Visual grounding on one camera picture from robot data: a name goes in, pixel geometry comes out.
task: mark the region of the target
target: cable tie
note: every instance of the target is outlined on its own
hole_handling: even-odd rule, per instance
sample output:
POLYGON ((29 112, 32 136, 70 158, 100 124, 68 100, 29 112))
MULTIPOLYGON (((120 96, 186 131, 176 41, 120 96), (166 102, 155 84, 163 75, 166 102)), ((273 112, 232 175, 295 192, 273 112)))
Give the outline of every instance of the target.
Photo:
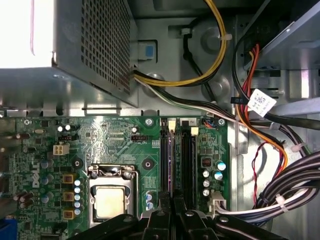
POLYGON ((270 124, 270 130, 279 130, 281 127, 281 124, 280 123, 277 123, 277 122, 272 122, 270 124))
POLYGON ((182 28, 180 31, 180 34, 181 35, 191 34, 191 28, 189 28, 189 27, 182 28))
POLYGON ((223 40, 230 41, 230 40, 232 40, 232 34, 231 33, 227 33, 224 36, 221 36, 220 40, 221 41, 223 41, 223 40))
POLYGON ((280 208, 282 209, 282 211, 284 213, 289 212, 289 210, 286 208, 285 206, 285 198, 283 196, 281 196, 280 194, 275 195, 275 200, 276 202, 279 204, 280 208))
POLYGON ((305 142, 299 143, 298 145, 294 145, 291 147, 291 151, 293 153, 297 153, 301 150, 302 147, 306 146, 307 144, 305 142))
POLYGON ((270 204, 270 201, 269 201, 268 199, 266 199, 266 198, 262 195, 262 192, 260 193, 259 197, 261 198, 261 200, 262 200, 265 204, 267 204, 267 205, 270 204))

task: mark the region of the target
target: cpu socket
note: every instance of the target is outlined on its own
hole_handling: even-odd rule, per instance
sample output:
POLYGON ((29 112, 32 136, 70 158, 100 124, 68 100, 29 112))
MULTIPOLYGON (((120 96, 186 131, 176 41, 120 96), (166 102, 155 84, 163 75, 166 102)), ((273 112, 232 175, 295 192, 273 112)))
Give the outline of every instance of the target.
POLYGON ((93 164, 89 175, 89 224, 138 212, 138 172, 134 165, 93 164))

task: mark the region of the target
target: ram slot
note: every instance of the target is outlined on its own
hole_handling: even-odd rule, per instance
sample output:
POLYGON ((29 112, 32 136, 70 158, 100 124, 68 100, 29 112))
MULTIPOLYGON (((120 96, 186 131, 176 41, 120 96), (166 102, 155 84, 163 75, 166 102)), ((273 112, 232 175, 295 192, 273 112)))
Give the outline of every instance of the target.
POLYGON ((174 190, 176 189, 176 139, 175 134, 170 132, 169 135, 169 189, 171 197, 173 197, 174 190))
POLYGON ((160 188, 169 191, 169 129, 167 119, 161 119, 160 130, 160 188))
POLYGON ((187 209, 196 207, 196 140, 190 130, 183 130, 181 136, 181 188, 187 209))

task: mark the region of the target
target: white wire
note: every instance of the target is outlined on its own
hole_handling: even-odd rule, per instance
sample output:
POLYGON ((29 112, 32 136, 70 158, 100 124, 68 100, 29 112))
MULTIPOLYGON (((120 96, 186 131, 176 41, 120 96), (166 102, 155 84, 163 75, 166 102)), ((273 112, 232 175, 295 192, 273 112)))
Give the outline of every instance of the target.
MULTIPOLYGON (((174 105, 174 106, 178 106, 178 107, 181 107, 181 108, 185 108, 185 109, 197 109, 197 110, 202 110, 202 111, 205 111, 207 113, 212 113, 214 114, 215 116, 219 116, 220 118, 223 118, 225 120, 228 120, 232 123, 238 123, 240 125, 243 125, 244 124, 242 122, 239 122, 235 119, 232 119, 228 116, 225 116, 223 115, 222 113, 218 112, 218 111, 215 111, 213 109, 210 109, 210 108, 207 108, 207 107, 202 107, 202 106, 195 106, 195 105, 188 105, 188 104, 184 104, 184 103, 180 103, 180 102, 176 102, 176 101, 172 101, 170 99, 167 99, 165 98, 164 96, 162 96, 159 92, 157 92, 156 90, 154 90, 150 85, 140 81, 138 78, 134 78, 138 83, 140 83, 141 85, 145 86, 146 88, 150 89, 155 95, 157 95, 160 99, 162 99, 163 101, 165 101, 166 103, 170 104, 170 105, 174 105)), ((269 128, 268 126, 256 126, 256 127, 259 127, 259 128, 269 128)))
MULTIPOLYGON (((297 198, 301 197, 303 194, 305 194, 309 189, 302 189, 299 192, 297 192, 295 195, 293 195, 292 197, 286 199, 284 201, 284 204, 288 204, 294 200, 296 200, 297 198)), ((264 211, 268 211, 271 209, 275 209, 275 208, 280 208, 279 204, 275 204, 275 205, 271 205, 271 206, 267 206, 267 207, 263 207, 263 208, 259 208, 259 209, 252 209, 252 210, 245 210, 245 211, 228 211, 225 210, 223 208, 221 208, 219 206, 219 204, 216 205, 217 207, 217 212, 220 214, 225 214, 225 215, 245 215, 245 214, 256 214, 256 213, 261 213, 264 211)))
MULTIPOLYGON (((295 209, 296 207, 300 206, 300 205, 303 205, 304 203, 306 203, 309 199, 311 199, 314 194, 316 193, 317 189, 312 189, 310 194, 303 198, 302 200, 296 202, 295 204, 293 204, 292 206, 288 206, 287 209, 290 210, 290 209, 295 209)), ((246 220, 247 223, 261 223, 261 222, 264 222, 264 221, 267 221, 271 218, 274 218, 275 216, 279 215, 283 213, 283 210, 282 209, 279 209, 273 213, 270 213, 268 215, 265 215, 265 216, 261 216, 261 217, 258 217, 258 218, 253 218, 253 219, 249 219, 249 220, 246 220)))

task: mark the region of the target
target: yellow wire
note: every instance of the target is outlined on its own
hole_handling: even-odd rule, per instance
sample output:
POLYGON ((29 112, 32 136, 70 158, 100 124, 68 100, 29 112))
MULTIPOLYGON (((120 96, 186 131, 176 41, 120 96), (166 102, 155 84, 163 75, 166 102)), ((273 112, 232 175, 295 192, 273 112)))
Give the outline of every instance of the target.
POLYGON ((221 62, 224 59, 226 50, 227 50, 227 41, 224 39, 224 36, 226 35, 226 29, 225 29, 225 25, 223 22, 223 19, 216 7, 216 5, 213 3, 213 0, 205 0, 206 4, 209 6, 209 8, 212 10, 216 21, 218 23, 218 27, 220 29, 221 32, 221 47, 220 47, 220 51, 219 54, 216 58, 216 60, 214 61, 213 65, 209 68, 209 70, 204 73, 202 76, 196 77, 196 78, 192 78, 192 79, 188 79, 188 80, 182 80, 182 81, 160 81, 160 80, 154 80, 151 78, 147 78, 147 77, 143 77, 143 76, 139 76, 137 74, 134 75, 135 78, 139 79, 140 81, 149 84, 149 85, 153 85, 153 86, 159 86, 159 87, 177 87, 177 86, 183 86, 183 85, 187 85, 187 84, 192 84, 195 83, 197 81, 201 81, 204 78, 208 77, 209 75, 211 75, 221 64, 221 62))
POLYGON ((251 132, 253 132, 254 134, 258 135, 260 138, 262 138, 263 140, 265 140, 266 142, 268 142, 269 144, 275 146, 277 149, 279 149, 279 151, 282 152, 283 154, 283 165, 282 165, 282 168, 280 169, 280 171, 282 171, 283 169, 285 169, 288 165, 288 155, 286 153, 286 151, 281 147, 279 146, 276 142, 272 141, 271 139, 267 138, 266 136, 262 135, 261 133, 259 133, 258 131, 256 131, 254 128, 252 128, 251 126, 249 126, 245 121, 244 119, 242 118, 242 116, 240 115, 240 105, 237 104, 236 106, 236 111, 237 111, 237 114, 241 120, 241 122, 243 123, 243 125, 245 125, 251 132))

